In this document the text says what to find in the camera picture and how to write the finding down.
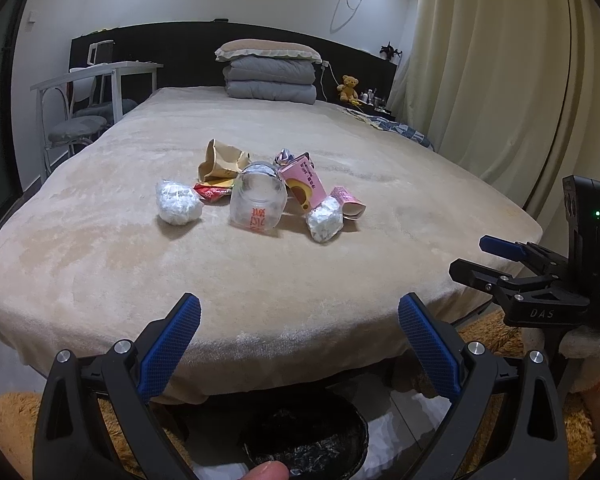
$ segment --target bed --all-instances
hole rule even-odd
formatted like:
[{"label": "bed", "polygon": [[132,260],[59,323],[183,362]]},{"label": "bed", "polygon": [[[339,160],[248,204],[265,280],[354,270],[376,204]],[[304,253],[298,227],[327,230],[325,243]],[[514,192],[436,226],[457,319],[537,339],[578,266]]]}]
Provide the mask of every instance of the bed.
[{"label": "bed", "polygon": [[[229,225],[228,202],[165,224],[156,182],[193,184],[212,138],[252,160],[309,151],[325,187],[347,187],[366,212],[324,245],[291,200],[272,235]],[[336,105],[163,88],[61,164],[1,229],[0,338],[46,373],[59,350],[104,352],[192,292],[202,323],[164,400],[318,380],[401,354],[407,292],[449,321],[483,302],[447,273],[459,257],[517,271],[480,251],[483,234],[538,242],[541,229],[478,178]]]}]

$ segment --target curtain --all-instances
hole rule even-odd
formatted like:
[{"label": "curtain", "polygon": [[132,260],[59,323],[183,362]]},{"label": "curtain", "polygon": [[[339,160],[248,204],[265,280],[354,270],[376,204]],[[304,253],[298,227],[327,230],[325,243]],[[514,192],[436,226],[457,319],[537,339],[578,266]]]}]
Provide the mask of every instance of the curtain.
[{"label": "curtain", "polygon": [[418,0],[388,108],[536,218],[566,254],[562,178],[600,180],[593,0]]}]

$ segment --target black headboard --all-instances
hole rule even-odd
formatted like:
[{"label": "black headboard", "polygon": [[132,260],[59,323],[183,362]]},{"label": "black headboard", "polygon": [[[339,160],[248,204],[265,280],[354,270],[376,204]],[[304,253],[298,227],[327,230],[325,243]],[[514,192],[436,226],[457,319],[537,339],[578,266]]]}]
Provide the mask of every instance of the black headboard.
[{"label": "black headboard", "polygon": [[[360,82],[358,93],[369,88],[378,89],[377,95],[388,97],[396,66],[367,52],[333,41],[314,38],[278,28],[229,22],[167,22],[147,23],[132,27],[113,28],[94,32],[71,42],[69,67],[85,66],[91,43],[114,40],[112,61],[154,61],[162,63],[158,70],[158,87],[164,86],[224,86],[224,63],[216,60],[214,52],[223,43],[243,38],[290,41],[302,43],[317,50],[331,63],[333,73],[342,81],[343,75],[352,75]],[[319,87],[320,69],[316,69],[318,99],[324,100]],[[143,101],[150,94],[150,76],[126,76],[123,96]],[[324,91],[329,101],[336,102],[336,83],[329,69],[324,73]]]}]

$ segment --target white table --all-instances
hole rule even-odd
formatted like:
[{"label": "white table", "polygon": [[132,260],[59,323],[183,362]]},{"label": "white table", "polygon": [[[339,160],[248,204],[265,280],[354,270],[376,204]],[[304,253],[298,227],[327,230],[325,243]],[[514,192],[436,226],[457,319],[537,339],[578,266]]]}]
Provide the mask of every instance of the white table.
[{"label": "white table", "polygon": [[45,91],[49,88],[55,88],[71,81],[85,79],[87,77],[95,77],[99,75],[111,76],[111,100],[113,102],[113,122],[117,123],[122,119],[122,82],[123,75],[130,74],[151,74],[152,92],[157,89],[157,69],[162,68],[160,63],[144,62],[144,61],[118,61],[116,63],[101,63],[93,65],[83,70],[69,72],[58,77],[47,79],[46,81],[33,85],[30,90],[37,90],[36,99],[36,129],[38,138],[41,139],[42,146],[42,165],[43,171],[40,174],[42,182],[46,180],[46,153],[45,153],[45,133],[42,125],[42,97]]}]

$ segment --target stack of bedding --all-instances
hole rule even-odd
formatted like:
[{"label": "stack of bedding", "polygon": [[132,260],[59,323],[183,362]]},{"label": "stack of bedding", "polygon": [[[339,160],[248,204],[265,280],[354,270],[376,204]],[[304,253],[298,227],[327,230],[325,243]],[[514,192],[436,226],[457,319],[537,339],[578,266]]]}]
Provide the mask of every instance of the stack of bedding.
[{"label": "stack of bedding", "polygon": [[314,63],[321,63],[322,59],[311,47],[237,40],[216,50],[216,59],[230,62],[222,71],[229,97],[315,103]]}]

